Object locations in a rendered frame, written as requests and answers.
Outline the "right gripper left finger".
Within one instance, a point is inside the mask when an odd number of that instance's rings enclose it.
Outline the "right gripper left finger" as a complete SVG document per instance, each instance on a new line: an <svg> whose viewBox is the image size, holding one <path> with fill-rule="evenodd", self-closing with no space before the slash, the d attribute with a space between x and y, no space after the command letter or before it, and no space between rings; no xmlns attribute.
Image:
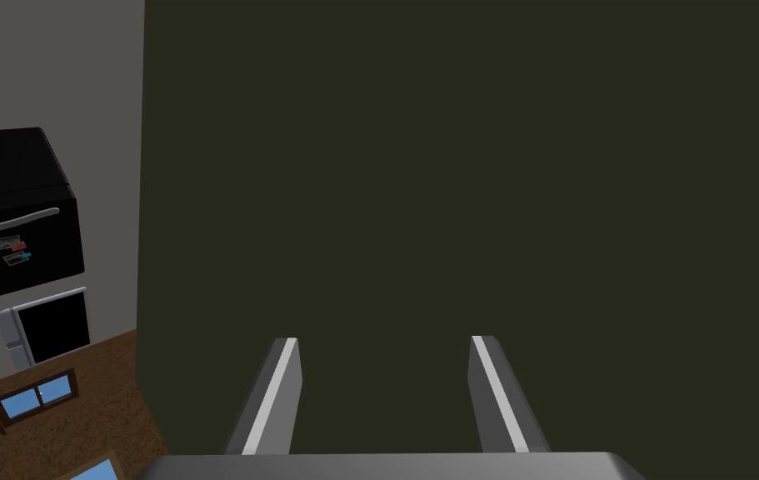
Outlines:
<svg viewBox="0 0 759 480"><path fill-rule="evenodd" d="M224 452L230 455L291 452L301 392L298 340L277 338L252 383Z"/></svg>

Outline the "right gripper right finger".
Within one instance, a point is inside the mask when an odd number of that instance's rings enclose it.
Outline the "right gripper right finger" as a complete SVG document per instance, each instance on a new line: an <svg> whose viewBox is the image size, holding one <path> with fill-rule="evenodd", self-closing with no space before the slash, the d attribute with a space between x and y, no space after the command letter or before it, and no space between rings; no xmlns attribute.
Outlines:
<svg viewBox="0 0 759 480"><path fill-rule="evenodd" d="M493 336L470 338L467 389L485 453L551 450L504 348Z"/></svg>

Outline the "brown framed window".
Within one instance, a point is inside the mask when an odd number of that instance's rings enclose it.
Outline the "brown framed window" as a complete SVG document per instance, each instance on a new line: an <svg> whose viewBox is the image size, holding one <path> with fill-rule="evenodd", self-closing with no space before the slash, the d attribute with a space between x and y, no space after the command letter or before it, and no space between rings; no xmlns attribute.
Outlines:
<svg viewBox="0 0 759 480"><path fill-rule="evenodd" d="M0 435L7 435L12 425L78 397L77 376L72 368L4 393L0 396Z"/></svg>
<svg viewBox="0 0 759 480"><path fill-rule="evenodd" d="M115 451L88 461L53 480L127 480Z"/></svg>

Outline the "dark olive door leaf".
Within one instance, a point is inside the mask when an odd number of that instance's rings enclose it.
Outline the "dark olive door leaf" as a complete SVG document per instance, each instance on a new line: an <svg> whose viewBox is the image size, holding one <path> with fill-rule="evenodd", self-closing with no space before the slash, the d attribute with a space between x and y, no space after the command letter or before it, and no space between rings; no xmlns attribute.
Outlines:
<svg viewBox="0 0 759 480"><path fill-rule="evenodd" d="M137 384L220 453L295 337L295 453L759 480L759 0L146 0Z"/></svg>

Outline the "white appliance with black door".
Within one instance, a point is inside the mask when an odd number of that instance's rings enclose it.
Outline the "white appliance with black door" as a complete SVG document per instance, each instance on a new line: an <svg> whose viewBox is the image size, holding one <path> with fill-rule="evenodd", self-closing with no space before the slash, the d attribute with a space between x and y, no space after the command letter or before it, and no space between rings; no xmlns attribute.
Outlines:
<svg viewBox="0 0 759 480"><path fill-rule="evenodd" d="M0 335L18 371L91 345L87 288L2 310Z"/></svg>

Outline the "black refrigerator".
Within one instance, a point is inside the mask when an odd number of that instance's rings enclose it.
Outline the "black refrigerator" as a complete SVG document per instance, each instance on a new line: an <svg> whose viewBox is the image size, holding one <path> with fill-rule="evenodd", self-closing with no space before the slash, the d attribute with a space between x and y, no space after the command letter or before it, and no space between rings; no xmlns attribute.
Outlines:
<svg viewBox="0 0 759 480"><path fill-rule="evenodd" d="M39 127L0 130L0 296L84 273L77 199Z"/></svg>

